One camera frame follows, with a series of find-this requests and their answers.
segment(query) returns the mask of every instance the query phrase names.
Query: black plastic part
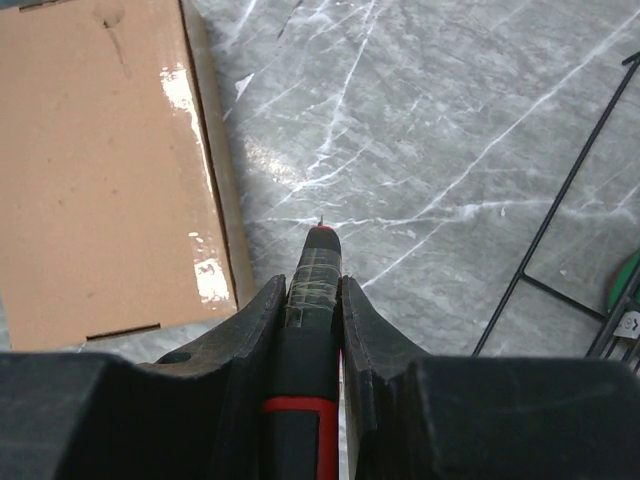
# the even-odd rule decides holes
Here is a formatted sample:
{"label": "black plastic part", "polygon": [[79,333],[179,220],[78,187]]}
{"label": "black plastic part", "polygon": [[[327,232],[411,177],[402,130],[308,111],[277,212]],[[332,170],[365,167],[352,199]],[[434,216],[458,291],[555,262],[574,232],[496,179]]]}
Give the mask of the black plastic part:
{"label": "black plastic part", "polygon": [[[385,440],[387,432],[403,428],[400,424],[394,426],[399,412],[393,403],[402,392],[389,390],[388,382],[404,373],[409,362],[427,354],[376,312],[351,277],[342,277],[342,310],[349,471],[353,478],[360,459],[362,468],[367,469],[377,455],[387,461],[393,455],[401,455],[396,451],[401,447],[392,437]],[[387,451],[379,448],[381,441]]]}
{"label": "black plastic part", "polygon": [[170,365],[173,363],[183,363],[187,360],[191,360],[191,354],[189,352],[169,352],[166,355],[160,357],[156,362],[161,365]]}
{"label": "black plastic part", "polygon": [[179,363],[105,354],[0,355],[0,478],[251,478],[267,349],[284,277],[177,349]]}
{"label": "black plastic part", "polygon": [[340,255],[327,249],[305,249],[287,300],[285,326],[331,331],[340,287]]}
{"label": "black plastic part", "polygon": [[283,328],[276,336],[267,398],[318,397],[338,401],[338,346],[330,331]]}
{"label": "black plastic part", "polygon": [[260,480],[316,480],[318,414],[273,412],[263,416]]}
{"label": "black plastic part", "polygon": [[638,478],[640,383],[600,360],[429,356],[343,278],[351,478]]}
{"label": "black plastic part", "polygon": [[329,227],[311,227],[307,233],[303,250],[307,248],[324,248],[342,256],[338,234]]}

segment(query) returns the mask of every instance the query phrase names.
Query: floor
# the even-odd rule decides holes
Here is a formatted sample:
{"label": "floor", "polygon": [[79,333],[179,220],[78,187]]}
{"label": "floor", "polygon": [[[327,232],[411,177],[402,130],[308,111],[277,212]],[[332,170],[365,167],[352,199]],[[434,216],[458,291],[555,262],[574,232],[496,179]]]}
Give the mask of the floor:
{"label": "floor", "polygon": [[[435,354],[470,354],[640,49],[640,0],[201,0],[255,276],[321,214],[344,271]],[[640,75],[528,273],[601,309],[638,248]],[[598,324],[521,284],[487,355],[580,356]],[[84,350],[155,360],[208,325]],[[6,330],[0,343],[8,347]]]}

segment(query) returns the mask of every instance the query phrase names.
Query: red stripe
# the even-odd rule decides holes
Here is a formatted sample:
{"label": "red stripe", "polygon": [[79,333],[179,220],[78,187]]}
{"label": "red stripe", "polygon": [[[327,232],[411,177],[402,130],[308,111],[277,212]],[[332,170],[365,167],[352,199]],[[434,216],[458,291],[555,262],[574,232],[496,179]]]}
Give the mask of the red stripe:
{"label": "red stripe", "polygon": [[317,480],[337,480],[338,404],[315,397],[276,397],[262,404],[262,413],[296,410],[316,412],[318,425]]}

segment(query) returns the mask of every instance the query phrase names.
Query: gray marble tile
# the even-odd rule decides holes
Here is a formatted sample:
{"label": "gray marble tile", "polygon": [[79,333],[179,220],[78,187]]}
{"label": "gray marble tile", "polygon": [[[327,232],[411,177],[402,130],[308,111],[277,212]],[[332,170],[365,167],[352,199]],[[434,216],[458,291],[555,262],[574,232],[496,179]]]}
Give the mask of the gray marble tile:
{"label": "gray marble tile", "polygon": [[[622,78],[620,61],[640,45],[640,2],[304,1],[278,38],[292,7],[203,6],[259,282],[293,270],[323,213],[343,239],[346,273],[389,320],[434,353],[469,353]],[[618,145],[619,160],[590,158],[585,192],[633,168],[637,93],[600,142]],[[558,225],[605,222],[628,239],[626,253],[638,183],[626,182],[627,213],[573,201]],[[558,227],[531,272],[546,278],[538,259],[553,269],[555,250],[589,241]],[[597,275],[571,275],[577,290],[584,275],[602,288]],[[531,334],[520,353],[550,353],[544,338],[557,331],[540,338],[528,311],[511,313],[522,318],[511,334]],[[572,313],[546,315],[572,324]],[[558,341],[588,344],[592,333],[568,327]]]}

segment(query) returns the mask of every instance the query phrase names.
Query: metal wire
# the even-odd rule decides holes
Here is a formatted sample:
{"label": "metal wire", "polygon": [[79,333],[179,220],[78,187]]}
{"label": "metal wire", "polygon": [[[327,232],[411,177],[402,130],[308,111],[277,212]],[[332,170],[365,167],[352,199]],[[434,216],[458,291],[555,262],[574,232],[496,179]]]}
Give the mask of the metal wire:
{"label": "metal wire", "polygon": [[605,319],[605,316],[602,315],[601,313],[596,312],[595,310],[587,307],[586,305],[583,305],[582,303],[574,300],[573,298],[566,296],[564,293],[559,292],[558,290],[550,287],[546,283],[542,283],[540,280],[530,277],[526,273],[522,274],[521,280],[527,282],[528,284],[536,287],[539,290],[542,290],[543,292],[551,295],[552,297],[557,298],[561,302],[566,303],[567,305],[575,308],[576,310],[580,310],[585,315],[589,315],[591,318],[598,320],[599,322],[602,322]]}
{"label": "metal wire", "polygon": [[604,358],[611,358],[611,354],[618,346],[618,342],[620,342],[620,337],[614,337],[613,340],[611,341],[611,344],[609,345],[609,350],[607,350],[607,353],[605,354]]}
{"label": "metal wire", "polygon": [[[547,212],[547,215],[545,216],[544,220],[542,221],[542,224],[540,225],[540,228],[536,232],[535,236],[533,237],[533,240],[531,241],[531,244],[529,245],[529,248],[527,249],[524,257],[522,258],[522,260],[520,261],[520,265],[518,265],[518,269],[516,270],[516,273],[511,278],[511,281],[509,282],[509,285],[507,286],[506,291],[502,295],[502,298],[500,299],[500,302],[498,302],[498,306],[496,307],[495,311],[493,312],[493,315],[491,316],[491,319],[489,320],[489,323],[487,324],[487,326],[485,327],[484,331],[482,332],[482,335],[481,335],[480,339],[478,340],[478,343],[476,344],[475,349],[473,350],[472,356],[477,356],[477,355],[480,354],[480,352],[484,348],[485,344],[487,343],[487,340],[489,339],[489,336],[491,335],[491,332],[496,327],[496,323],[498,322],[498,319],[500,318],[500,316],[502,315],[502,312],[504,311],[505,307],[507,306],[507,303],[509,302],[509,299],[513,295],[513,292],[514,292],[516,286],[518,285],[518,282],[523,278],[523,276],[526,275],[525,274],[525,270],[526,270],[527,266],[529,265],[529,262],[531,261],[531,258],[533,257],[533,254],[535,253],[536,249],[538,248],[538,245],[540,245],[542,237],[544,236],[544,234],[546,233],[547,229],[549,228],[549,225],[551,224],[551,220],[553,220],[553,217],[555,216],[556,212],[558,211],[558,208],[560,207],[560,203],[562,202],[562,200],[564,199],[565,195],[567,194],[567,191],[569,190],[569,187],[573,183],[573,180],[575,179],[576,175],[578,174],[578,171],[580,170],[580,167],[584,163],[584,160],[587,157],[587,155],[588,155],[589,151],[591,150],[591,147],[595,143],[596,139],[598,138],[598,135],[602,131],[602,128],[604,127],[605,123],[609,119],[609,116],[611,115],[611,112],[613,111],[613,109],[615,108],[616,104],[618,103],[618,100],[620,100],[620,97],[622,96],[622,93],[625,91],[625,89],[627,88],[627,85],[631,81],[631,78],[633,77],[633,75],[635,74],[636,70],[640,66],[640,52],[638,52],[638,53],[626,58],[622,62],[623,66],[626,66],[626,65],[629,65],[629,64],[631,64],[631,67],[629,67],[629,69],[627,70],[627,73],[625,74],[624,78],[620,82],[620,85],[618,85],[618,88],[616,89],[615,93],[613,94],[613,97],[611,97],[611,100],[607,104],[607,107],[605,108],[604,112],[600,116],[600,119],[598,120],[598,123],[596,123],[596,126],[591,131],[591,134],[589,135],[589,138],[587,139],[587,142],[585,143],[584,147],[580,151],[580,154],[578,155],[578,158],[574,162],[573,167],[571,167],[571,170],[569,171],[569,174],[567,175],[564,183],[562,184],[562,187],[560,187],[560,191],[558,192],[558,194],[556,195],[555,200],[551,204],[551,208],[549,208],[549,211]],[[540,285],[544,285],[544,284],[542,284],[542,282],[538,282],[538,281],[536,281],[536,282],[538,283],[538,285],[535,285],[535,286],[540,287]],[[578,303],[573,299],[570,299],[570,300],[573,303]],[[606,346],[611,334],[615,330],[615,327],[613,327],[613,329],[610,328],[609,321],[607,321],[607,323],[605,325],[607,325],[607,328],[606,329],[602,328],[600,330],[600,332],[598,332],[598,336],[596,337],[596,340],[594,340],[593,344],[591,345],[591,348],[589,349],[589,353],[588,353],[589,356],[594,356],[595,354],[593,352],[595,352],[596,350],[599,350],[600,353],[602,353],[602,350],[604,350],[604,348],[605,348],[605,346]]]}

